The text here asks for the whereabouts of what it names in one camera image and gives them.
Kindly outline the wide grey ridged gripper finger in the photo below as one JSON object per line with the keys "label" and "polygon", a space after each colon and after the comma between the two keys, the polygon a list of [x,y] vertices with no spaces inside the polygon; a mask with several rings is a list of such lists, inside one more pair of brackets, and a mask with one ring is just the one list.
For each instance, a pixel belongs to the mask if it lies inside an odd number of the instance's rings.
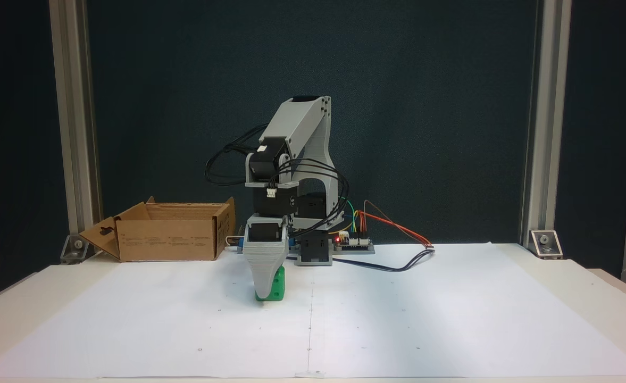
{"label": "wide grey ridged gripper finger", "polygon": [[287,257],[287,242],[244,242],[243,255],[251,267],[256,295],[271,294],[276,272]]}

